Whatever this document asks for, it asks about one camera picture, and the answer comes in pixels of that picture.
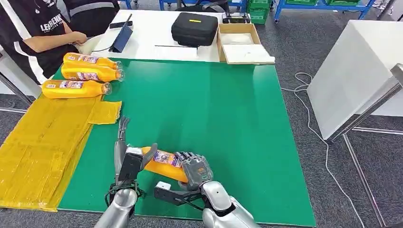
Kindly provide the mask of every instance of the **plastic bottle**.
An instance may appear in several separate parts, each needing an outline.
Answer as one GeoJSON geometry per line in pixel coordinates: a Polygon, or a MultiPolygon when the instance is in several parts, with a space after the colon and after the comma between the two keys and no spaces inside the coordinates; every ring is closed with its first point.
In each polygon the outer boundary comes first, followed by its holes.
{"type": "Polygon", "coordinates": [[[114,70],[107,66],[90,68],[85,65],[65,63],[62,65],[62,75],[68,80],[94,80],[110,82],[118,80],[122,82],[125,78],[123,70],[114,70]]]}
{"type": "Polygon", "coordinates": [[[74,52],[65,54],[63,63],[80,64],[88,67],[110,67],[115,70],[123,69],[122,62],[120,61],[114,62],[108,58],[87,56],[74,52]]]}
{"type": "MultiPolygon", "coordinates": [[[[150,151],[149,146],[141,148],[142,153],[146,154],[150,151]]],[[[158,173],[165,177],[175,179],[184,183],[188,182],[185,172],[183,171],[179,160],[174,154],[157,150],[154,158],[144,167],[145,170],[158,173]]]]}
{"type": "Polygon", "coordinates": [[[112,87],[108,82],[48,80],[42,85],[43,95],[50,99],[94,97],[111,92],[112,87]]]}

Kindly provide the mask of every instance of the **gray carpet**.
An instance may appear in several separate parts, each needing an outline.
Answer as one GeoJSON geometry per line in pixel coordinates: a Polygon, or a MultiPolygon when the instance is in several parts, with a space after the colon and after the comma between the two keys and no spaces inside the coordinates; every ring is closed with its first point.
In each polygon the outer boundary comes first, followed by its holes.
{"type": "MultiPolygon", "coordinates": [[[[154,0],[153,2],[139,0],[138,9],[159,10],[159,6],[154,0]]],[[[375,10],[371,10],[366,19],[375,19],[376,13],[375,10]]],[[[276,57],[281,86],[292,89],[300,85],[294,78],[296,72],[303,71],[314,75],[348,20],[356,19],[358,14],[320,10],[283,10],[279,24],[275,25],[269,18],[265,26],[257,26],[262,44],[271,55],[276,57]]],[[[309,104],[306,93],[300,92],[300,95],[309,104]]],[[[360,227],[349,201],[325,169],[326,146],[307,128],[305,108],[292,92],[283,92],[283,96],[318,227],[360,227]]],[[[20,114],[0,112],[1,142],[20,117],[20,114]]],[[[318,130],[314,117],[312,117],[311,125],[318,130]]],[[[396,117],[370,117],[362,126],[403,129],[403,120],[396,117]]],[[[348,135],[386,223],[403,221],[403,170],[400,165],[403,163],[401,156],[403,148],[400,146],[402,136],[360,132],[352,132],[348,135]]],[[[352,198],[365,226],[378,227],[371,205],[363,187],[358,182],[358,175],[342,140],[330,145],[329,168],[352,198]]],[[[2,221],[0,228],[87,228],[92,227],[99,216],[99,214],[65,211],[45,213],[5,209],[0,212],[0,221],[2,221]]],[[[131,220],[129,227],[195,228],[203,227],[203,225],[197,221],[136,217],[131,220]]]]}

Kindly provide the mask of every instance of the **robot finger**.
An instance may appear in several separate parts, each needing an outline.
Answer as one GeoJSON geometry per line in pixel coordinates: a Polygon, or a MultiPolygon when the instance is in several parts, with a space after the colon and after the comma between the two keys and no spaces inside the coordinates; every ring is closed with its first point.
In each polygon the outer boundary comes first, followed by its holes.
{"type": "Polygon", "coordinates": [[[181,152],[176,152],[175,155],[179,159],[179,161],[181,161],[181,162],[186,160],[186,158],[184,157],[183,153],[181,153],[181,152]]]}

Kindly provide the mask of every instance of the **yellow plastic bag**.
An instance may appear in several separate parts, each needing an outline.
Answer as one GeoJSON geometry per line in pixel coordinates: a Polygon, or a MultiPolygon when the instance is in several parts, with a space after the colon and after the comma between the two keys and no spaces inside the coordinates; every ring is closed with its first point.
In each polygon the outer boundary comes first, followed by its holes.
{"type": "Polygon", "coordinates": [[[120,106],[41,95],[0,147],[0,207],[57,211],[92,124],[115,123],[120,106]]]}

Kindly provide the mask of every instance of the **metal table leg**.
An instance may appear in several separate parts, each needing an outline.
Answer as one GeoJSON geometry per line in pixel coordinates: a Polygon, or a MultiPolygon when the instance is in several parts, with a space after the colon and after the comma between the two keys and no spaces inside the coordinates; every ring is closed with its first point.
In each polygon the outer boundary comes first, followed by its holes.
{"type": "Polygon", "coordinates": [[[371,188],[368,185],[364,172],[361,169],[360,163],[358,162],[358,159],[357,159],[357,155],[354,152],[353,146],[351,145],[350,140],[347,137],[347,134],[343,134],[343,139],[347,146],[348,151],[350,152],[351,158],[353,159],[354,166],[357,169],[358,176],[360,177],[361,183],[363,184],[366,195],[371,202],[372,208],[374,209],[374,212],[375,212],[376,218],[378,219],[379,225],[381,225],[381,227],[386,227],[384,218],[382,217],[381,211],[379,210],[378,205],[376,204],[374,195],[372,194],[371,188]]]}
{"type": "MultiPolygon", "coordinates": [[[[25,103],[27,103],[28,105],[32,104],[32,101],[23,92],[21,92],[21,90],[19,90],[10,80],[8,80],[1,72],[0,72],[0,82],[5,84],[7,88],[9,88],[13,93],[15,93],[15,95],[17,95],[25,103]]],[[[16,112],[16,113],[26,112],[26,110],[24,109],[3,108],[3,107],[0,107],[0,111],[16,112]]]]}
{"type": "Polygon", "coordinates": [[[385,220],[382,217],[382,214],[376,204],[374,195],[372,194],[371,188],[369,187],[368,181],[365,178],[364,172],[361,169],[360,163],[358,162],[358,158],[356,153],[354,152],[353,146],[350,143],[350,140],[347,137],[347,132],[350,130],[354,131],[362,131],[362,132],[375,132],[375,133],[387,133],[387,134],[397,134],[403,135],[403,131],[395,131],[395,130],[386,130],[386,129],[377,129],[377,128],[365,128],[365,127],[357,127],[365,118],[367,118],[371,113],[373,113],[377,108],[383,105],[386,101],[388,101],[391,97],[393,97],[396,93],[401,91],[402,83],[403,83],[403,65],[396,64],[392,69],[391,73],[397,79],[398,83],[394,85],[389,91],[386,92],[382,97],[375,101],[373,105],[367,108],[361,115],[359,115],[355,120],[353,120],[347,127],[345,127],[340,133],[338,133],[332,141],[334,141],[338,136],[342,135],[344,142],[347,146],[348,151],[350,152],[351,158],[353,159],[353,163],[355,168],[357,169],[358,176],[360,177],[360,181],[365,189],[368,199],[371,202],[371,206],[375,212],[376,218],[379,222],[379,225],[382,228],[394,228],[400,227],[403,223],[394,224],[394,225],[386,225],[385,220]]]}

